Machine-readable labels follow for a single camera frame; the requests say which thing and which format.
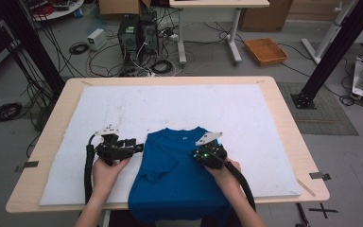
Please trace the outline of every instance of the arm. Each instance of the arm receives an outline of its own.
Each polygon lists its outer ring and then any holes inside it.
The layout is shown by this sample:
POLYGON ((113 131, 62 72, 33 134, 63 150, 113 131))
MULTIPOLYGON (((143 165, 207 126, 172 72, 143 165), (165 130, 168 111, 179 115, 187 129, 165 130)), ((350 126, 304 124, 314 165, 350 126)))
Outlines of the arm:
POLYGON ((90 200, 78 217, 75 227, 96 227, 104 204, 111 194, 114 183, 120 171, 128 164, 130 159, 122 160, 119 164, 112 166, 105 164, 98 158, 94 163, 94 190, 90 200))
MULTIPOLYGON (((241 170, 238 162, 230 161, 238 170, 241 170)), ((221 169, 205 168, 214 176, 217 185, 232 205, 243 227, 266 226, 264 221, 252 210, 246 196, 240 189, 237 179, 225 166, 221 169)))

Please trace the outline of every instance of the black stand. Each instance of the black stand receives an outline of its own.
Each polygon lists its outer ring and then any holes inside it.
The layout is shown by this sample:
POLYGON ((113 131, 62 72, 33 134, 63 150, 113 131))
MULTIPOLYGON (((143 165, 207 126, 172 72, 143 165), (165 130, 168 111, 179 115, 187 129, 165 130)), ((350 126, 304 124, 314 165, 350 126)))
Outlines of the black stand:
POLYGON ((310 108, 323 83, 363 30, 363 0, 358 1, 350 17, 332 41, 310 79, 297 95, 292 95, 296 107, 310 108))
POLYGON ((40 70, 44 79, 52 91, 51 100, 58 100, 64 87, 64 81, 61 79, 57 68, 46 52, 36 31, 26 18, 25 9, 20 6, 18 0, 0 0, 0 15, 10 27, 15 39, 18 39, 30 58, 40 70))

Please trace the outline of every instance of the tray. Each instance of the tray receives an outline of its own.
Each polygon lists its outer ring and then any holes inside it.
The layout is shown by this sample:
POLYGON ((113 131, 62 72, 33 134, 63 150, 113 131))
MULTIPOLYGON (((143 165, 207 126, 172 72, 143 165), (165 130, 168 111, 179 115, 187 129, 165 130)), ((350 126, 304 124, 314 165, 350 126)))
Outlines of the tray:
POLYGON ((244 45, 261 66, 280 63, 287 59, 284 50, 271 38, 247 40, 244 45))

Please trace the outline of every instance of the white paper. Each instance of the white paper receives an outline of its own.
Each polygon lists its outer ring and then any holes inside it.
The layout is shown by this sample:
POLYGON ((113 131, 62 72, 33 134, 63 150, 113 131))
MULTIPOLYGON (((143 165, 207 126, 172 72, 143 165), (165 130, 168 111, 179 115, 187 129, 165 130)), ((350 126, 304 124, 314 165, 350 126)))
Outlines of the white paper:
MULTIPOLYGON (((238 161, 254 197, 299 196, 300 188, 258 85, 86 87, 63 137, 40 205, 83 204, 86 145, 108 125, 119 139, 170 128, 222 131, 218 142, 238 161)), ((96 146, 99 138, 93 140, 96 146)), ((135 154, 108 202, 127 202, 142 161, 135 154)))

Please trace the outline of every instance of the t-shirt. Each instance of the t-shirt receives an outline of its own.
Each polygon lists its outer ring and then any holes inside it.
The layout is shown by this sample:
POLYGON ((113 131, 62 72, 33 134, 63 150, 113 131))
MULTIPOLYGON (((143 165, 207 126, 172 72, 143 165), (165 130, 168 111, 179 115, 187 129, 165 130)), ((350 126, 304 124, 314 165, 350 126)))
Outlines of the t-shirt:
POLYGON ((129 210, 144 222, 217 218, 222 226, 231 206, 214 177, 193 158, 207 130, 164 129, 150 133, 129 195, 129 210))

